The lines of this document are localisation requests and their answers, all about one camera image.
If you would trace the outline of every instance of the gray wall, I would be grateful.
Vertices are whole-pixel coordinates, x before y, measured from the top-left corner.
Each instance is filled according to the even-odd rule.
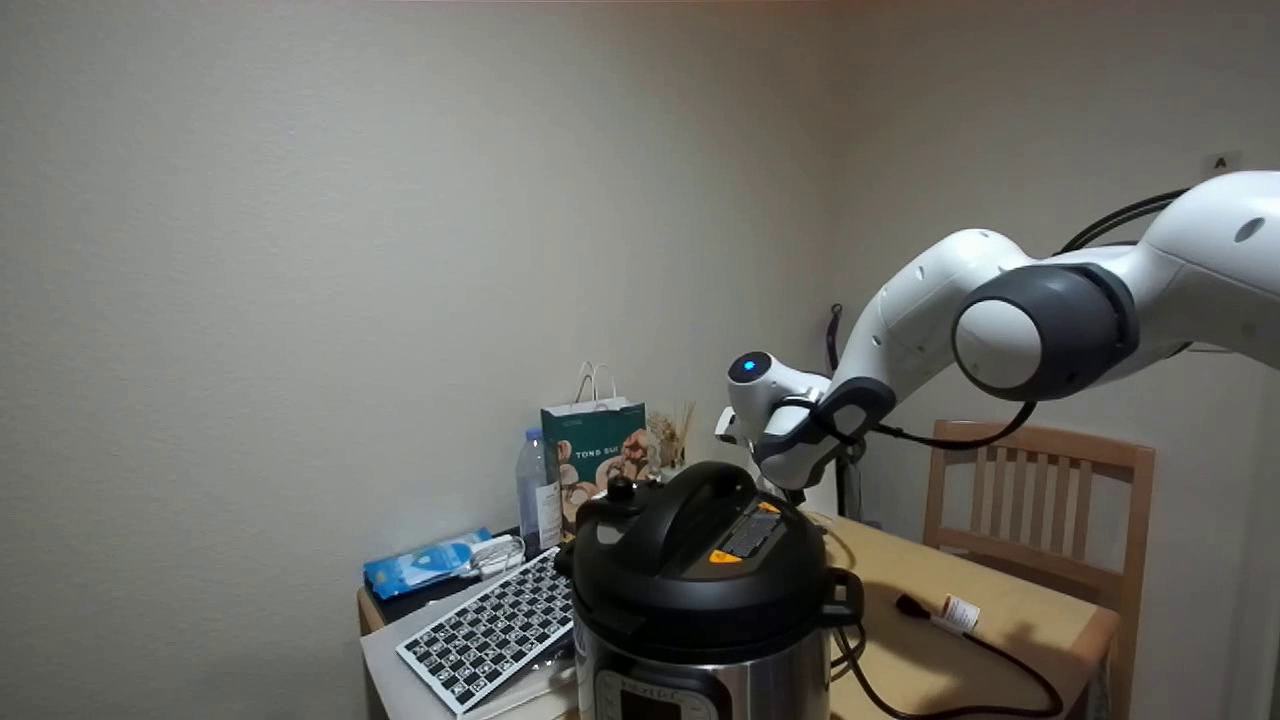
[[[814,352],[829,21],[0,5],[0,717],[355,717],[355,563],[578,368]]]
[[[1275,5],[863,5],[845,25],[847,305],[948,230],[999,230],[1030,251],[1089,219],[1206,175],[1213,158],[1280,166]],[[1275,494],[1258,450],[1271,371],[1197,352],[1112,390],[1047,404],[1044,424],[1114,431],[1160,451],[1147,541],[1135,717],[1262,717],[1275,621],[1241,608],[1275,558]],[[896,424],[1012,415],[958,371],[912,395]],[[863,460],[866,514],[917,535],[925,451],[881,441]]]

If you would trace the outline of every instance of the table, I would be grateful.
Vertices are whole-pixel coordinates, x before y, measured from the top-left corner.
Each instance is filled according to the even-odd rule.
[[[899,616],[891,605],[906,591],[925,605],[944,605],[958,596],[980,608],[977,635],[1018,658],[1067,709],[1078,709],[1090,681],[1098,675],[1114,614],[1084,605],[1076,596],[992,574],[984,563],[875,534],[854,521],[819,515],[829,527],[829,558],[836,567],[851,567],[863,582],[863,675],[873,688],[899,713],[941,713],[956,705],[1018,705],[1039,709],[1039,688],[1018,675],[1012,663],[964,645],[958,635]],[[395,624],[379,624],[377,605],[361,596],[361,639],[373,688],[393,720],[406,717],[446,717],[445,705],[395,659],[395,645],[427,624],[427,616],[446,614],[457,599],[427,605]],[[524,699],[543,693],[538,713],[565,717],[571,693],[555,675],[535,675],[524,688]],[[875,720],[882,717],[866,693],[839,675],[833,681],[833,717],[836,720]]]

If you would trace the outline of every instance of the bottle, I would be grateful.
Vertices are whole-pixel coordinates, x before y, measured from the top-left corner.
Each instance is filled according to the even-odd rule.
[[[543,431],[526,428],[516,460],[516,494],[521,494],[521,543],[524,558],[560,543],[560,489],[547,477]]]

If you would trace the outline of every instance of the wooden chair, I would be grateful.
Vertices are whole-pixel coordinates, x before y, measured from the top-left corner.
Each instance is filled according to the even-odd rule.
[[[1002,424],[936,424],[984,441]],[[1144,599],[1157,451],[1065,428],[1018,428],[984,450],[931,450],[925,543],[1084,596],[1118,616],[1108,717],[1124,720]]]

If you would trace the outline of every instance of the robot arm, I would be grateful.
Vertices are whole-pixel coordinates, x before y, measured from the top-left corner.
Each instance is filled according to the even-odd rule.
[[[833,382],[732,359],[716,431],[800,494],[948,365],[1002,402],[1058,402],[1197,341],[1280,368],[1280,173],[1197,185],[1132,249],[1030,262],[996,232],[944,238],[866,302]]]

